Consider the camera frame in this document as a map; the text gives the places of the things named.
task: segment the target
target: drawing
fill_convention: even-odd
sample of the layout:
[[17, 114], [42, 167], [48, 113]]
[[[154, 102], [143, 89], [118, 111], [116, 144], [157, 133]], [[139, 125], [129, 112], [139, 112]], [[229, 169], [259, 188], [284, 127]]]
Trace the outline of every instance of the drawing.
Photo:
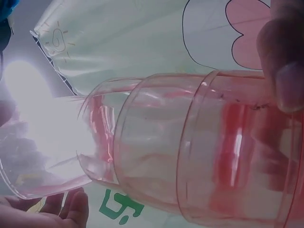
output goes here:
[[188, 0], [182, 15], [185, 48], [213, 69], [261, 70], [256, 39], [270, 20], [270, 0]]
[[232, 44], [232, 56], [242, 67], [261, 70], [256, 40], [270, 20], [270, 8], [260, 0], [230, 0], [226, 5], [230, 25], [241, 34]]
[[[104, 201], [99, 209], [99, 212], [103, 213], [104, 215], [106, 215], [107, 217], [113, 220], [121, 216], [128, 207], [134, 209], [134, 213], [133, 213], [134, 218], [140, 216], [140, 214], [143, 211], [144, 205], [137, 203], [132, 199], [130, 199], [127, 195], [122, 195], [120, 193], [114, 194], [114, 200], [117, 203], [121, 204], [121, 208], [118, 211], [114, 211], [107, 207], [107, 203], [110, 199], [110, 196], [111, 196], [111, 190], [107, 189], [105, 191]], [[119, 221], [119, 225], [126, 224], [128, 220], [129, 220], [128, 215], [123, 216]]]
[[[54, 55], [57, 53], [65, 52], [67, 45], [75, 46], [74, 43], [65, 42], [64, 35], [68, 33], [68, 30], [62, 31], [60, 28], [60, 22], [57, 21], [56, 23], [57, 27], [53, 30], [52, 35], [52, 41], [47, 41], [45, 43], [46, 46], [50, 47], [52, 49], [51, 54]], [[67, 58], [71, 58], [68, 51], [66, 51], [66, 57], [64, 58], [64, 61], [67, 62]]]

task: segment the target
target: fingernail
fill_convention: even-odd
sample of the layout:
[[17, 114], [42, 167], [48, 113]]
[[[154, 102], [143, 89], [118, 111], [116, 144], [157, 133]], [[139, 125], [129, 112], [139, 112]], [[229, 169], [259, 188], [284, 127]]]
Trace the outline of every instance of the fingernail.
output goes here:
[[298, 62], [288, 64], [275, 79], [279, 109], [288, 113], [304, 109], [304, 66]]

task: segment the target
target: plastic bag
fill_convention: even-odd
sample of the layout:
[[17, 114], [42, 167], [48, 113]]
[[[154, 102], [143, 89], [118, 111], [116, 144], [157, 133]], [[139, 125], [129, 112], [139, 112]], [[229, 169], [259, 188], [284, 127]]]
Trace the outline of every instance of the plastic bag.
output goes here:
[[77, 94], [113, 77], [257, 69], [270, 0], [54, 0], [34, 36]]

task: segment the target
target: black outline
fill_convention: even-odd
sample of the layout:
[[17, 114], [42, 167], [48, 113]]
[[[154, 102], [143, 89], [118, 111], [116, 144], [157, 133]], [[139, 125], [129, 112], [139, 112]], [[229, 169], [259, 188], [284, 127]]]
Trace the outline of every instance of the black outline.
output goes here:
[[[232, 55], [232, 58], [233, 58], [233, 60], [235, 61], [235, 63], [238, 64], [240, 67], [243, 67], [243, 68], [246, 68], [246, 69], [250, 69], [250, 70], [262, 70], [262, 69], [254, 69], [254, 68], [248, 68], [248, 67], [242, 66], [242, 65], [240, 65], [240, 64], [235, 60], [235, 58], [234, 58], [234, 56], [233, 56], [233, 47], [234, 47], [234, 44], [235, 44], [235, 42], [236, 42], [238, 39], [240, 39], [241, 37], [243, 37], [244, 34], [241, 33], [241, 32], [239, 32], [239, 31], [237, 31], [237, 30], [232, 26], [232, 24], [230, 23], [230, 21], [229, 21], [229, 19], [228, 19], [228, 16], [227, 16], [227, 6], [228, 6], [228, 4], [229, 4], [231, 1], [232, 1], [232, 0], [229, 0], [229, 2], [227, 2], [226, 7], [225, 7], [226, 19], [227, 19], [229, 25], [230, 25], [237, 33], [240, 34], [240, 36], [239, 36], [238, 38], [236, 38], [236, 39], [233, 41], [233, 43], [232, 43], [232, 46], [231, 46], [231, 55]], [[261, 0], [257, 0], [257, 1], [263, 3], [265, 6], [267, 6], [267, 7], [270, 9], [270, 7], [269, 7], [266, 3], [262, 2]]]
[[[54, 67], [53, 60], [46, 55], [46, 53], [44, 52], [44, 50], [43, 50], [43, 48], [42, 48], [42, 46], [41, 46], [41, 44], [39, 42], [39, 40], [36, 37], [34, 37], [34, 36], [33, 36], [33, 39], [34, 39], [35, 43], [38, 45], [39, 49], [44, 54], [44, 56], [47, 58], [48, 62], [52, 65], [53, 69], [56, 71], [56, 69]], [[63, 81], [63, 83], [66, 84], [66, 86], [70, 89], [70, 91], [73, 93], [73, 95], [78, 95], [77, 93], [74, 92], [74, 90], [73, 90], [71, 84], [68, 82], [68, 80], [64, 76], [62, 76], [60, 73], [58, 73], [57, 71], [56, 71], [56, 73], [60, 76], [60, 78]]]
[[202, 67], [208, 67], [208, 68], [211, 68], [211, 69], [214, 69], [214, 70], [217, 70], [216, 68], [213, 68], [213, 67], [210, 67], [210, 66], [206, 66], [206, 65], [202, 65], [200, 63], [198, 63], [197, 61], [194, 60], [194, 58], [191, 56], [188, 48], [187, 48], [187, 45], [186, 45], [186, 42], [185, 42], [185, 35], [184, 35], [184, 15], [185, 15], [185, 11], [186, 11], [186, 8], [187, 8], [187, 5], [188, 3], [190, 2], [191, 0], [188, 0], [188, 2], [186, 3], [185, 7], [184, 7], [184, 10], [182, 12], [182, 20], [181, 20], [181, 28], [182, 28], [182, 40], [183, 40], [183, 43], [184, 43], [184, 46], [188, 52], [188, 55], [190, 56], [190, 58], [198, 65], [202, 66]]

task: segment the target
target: green number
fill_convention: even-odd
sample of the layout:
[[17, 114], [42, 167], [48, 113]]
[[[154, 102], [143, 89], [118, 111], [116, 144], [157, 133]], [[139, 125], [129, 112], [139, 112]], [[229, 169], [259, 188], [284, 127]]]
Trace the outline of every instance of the green number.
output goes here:
[[[122, 215], [122, 213], [126, 210], [127, 207], [134, 209], [133, 217], [138, 217], [142, 213], [143, 208], [144, 208], [143, 204], [137, 203], [137, 202], [133, 201], [132, 199], [130, 199], [127, 195], [122, 195], [120, 193], [114, 194], [114, 200], [117, 203], [121, 204], [122, 206], [119, 209], [119, 211], [113, 211], [112, 209], [108, 208], [106, 205], [110, 199], [110, 195], [111, 195], [111, 190], [107, 189], [105, 191], [104, 201], [99, 209], [99, 212], [103, 213], [107, 217], [115, 220], [120, 215]], [[129, 220], [128, 215], [123, 216], [119, 221], [119, 225], [126, 224], [128, 220]]]

